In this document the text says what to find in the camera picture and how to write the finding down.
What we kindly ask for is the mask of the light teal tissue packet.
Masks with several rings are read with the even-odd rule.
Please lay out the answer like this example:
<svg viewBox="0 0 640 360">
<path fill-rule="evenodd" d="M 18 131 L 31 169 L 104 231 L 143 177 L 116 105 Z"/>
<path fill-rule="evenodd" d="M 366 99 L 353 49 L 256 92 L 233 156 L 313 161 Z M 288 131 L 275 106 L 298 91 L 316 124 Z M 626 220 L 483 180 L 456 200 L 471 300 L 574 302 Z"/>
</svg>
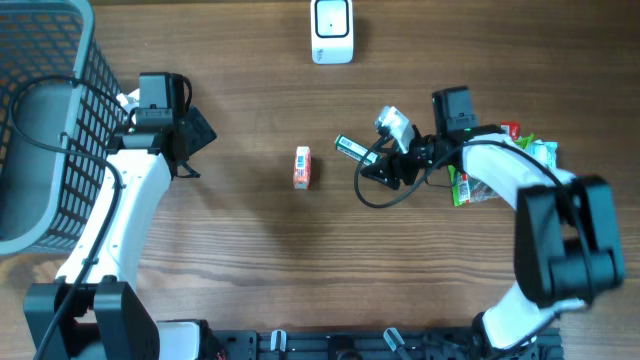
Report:
<svg viewBox="0 0 640 360">
<path fill-rule="evenodd" d="M 548 168 L 555 169 L 557 167 L 557 148 L 557 142 L 534 140 L 526 147 L 525 151 Z"/>
</svg>

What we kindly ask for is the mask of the red chocolate bar wrapper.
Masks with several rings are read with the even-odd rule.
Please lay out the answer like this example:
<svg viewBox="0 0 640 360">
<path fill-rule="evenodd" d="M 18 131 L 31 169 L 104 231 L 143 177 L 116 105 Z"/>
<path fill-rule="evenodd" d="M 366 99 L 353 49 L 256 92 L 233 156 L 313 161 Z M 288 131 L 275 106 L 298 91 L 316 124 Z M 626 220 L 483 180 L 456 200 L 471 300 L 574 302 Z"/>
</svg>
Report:
<svg viewBox="0 0 640 360">
<path fill-rule="evenodd" d="M 501 122 L 500 127 L 514 140 L 518 140 L 521 134 L 521 125 L 518 122 Z"/>
</svg>

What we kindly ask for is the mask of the green snack bag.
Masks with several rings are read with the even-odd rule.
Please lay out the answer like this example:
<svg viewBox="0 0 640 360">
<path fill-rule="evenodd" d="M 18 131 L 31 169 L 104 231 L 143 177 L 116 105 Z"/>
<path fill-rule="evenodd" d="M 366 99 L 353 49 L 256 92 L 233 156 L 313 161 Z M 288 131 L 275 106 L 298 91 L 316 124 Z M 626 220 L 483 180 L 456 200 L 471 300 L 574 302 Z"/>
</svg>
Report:
<svg viewBox="0 0 640 360">
<path fill-rule="evenodd" d="M 521 150 L 526 150 L 534 142 L 535 135 L 531 133 L 529 136 L 520 136 L 514 140 L 506 134 L 490 134 L 473 138 L 473 141 L 477 140 L 494 140 L 500 143 L 507 143 Z M 455 206 L 484 202 L 499 197 L 499 194 L 493 188 L 481 180 L 461 173 L 452 165 L 449 165 L 447 170 L 451 181 L 451 193 Z"/>
</svg>

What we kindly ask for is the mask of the green white gum pack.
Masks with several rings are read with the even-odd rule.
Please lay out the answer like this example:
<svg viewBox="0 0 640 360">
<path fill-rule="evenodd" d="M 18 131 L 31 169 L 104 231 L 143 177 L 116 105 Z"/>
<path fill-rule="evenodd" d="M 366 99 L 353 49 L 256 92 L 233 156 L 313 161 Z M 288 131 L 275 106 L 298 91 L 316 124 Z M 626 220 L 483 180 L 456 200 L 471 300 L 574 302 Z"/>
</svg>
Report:
<svg viewBox="0 0 640 360">
<path fill-rule="evenodd" d="M 337 151 L 345 154 L 346 156 L 356 160 L 357 162 L 361 161 L 362 158 L 364 157 L 364 155 L 367 153 L 368 149 L 365 148 L 364 146 L 360 145 L 359 143 L 355 142 L 354 140 L 346 137 L 343 134 L 340 134 L 337 136 L 336 140 L 334 141 L 334 145 Z M 364 160 L 363 164 L 365 166 L 369 166 L 375 162 L 377 162 L 380 159 L 380 155 L 377 154 L 376 152 L 372 151 L 370 152 L 366 159 Z"/>
</svg>

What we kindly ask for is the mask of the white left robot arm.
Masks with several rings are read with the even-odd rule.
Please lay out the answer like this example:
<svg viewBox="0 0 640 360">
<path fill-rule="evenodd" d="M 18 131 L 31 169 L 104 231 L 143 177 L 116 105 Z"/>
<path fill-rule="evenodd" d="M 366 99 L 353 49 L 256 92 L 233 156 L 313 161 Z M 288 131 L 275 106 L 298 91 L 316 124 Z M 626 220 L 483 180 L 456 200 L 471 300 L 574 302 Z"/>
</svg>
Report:
<svg viewBox="0 0 640 360">
<path fill-rule="evenodd" d="M 190 80 L 143 73 L 139 102 L 115 128 L 80 240 L 51 284 L 34 284 L 24 314 L 38 359 L 221 359 L 204 320 L 152 319 L 136 293 L 151 222 L 179 167 L 215 133 L 192 107 Z"/>
</svg>

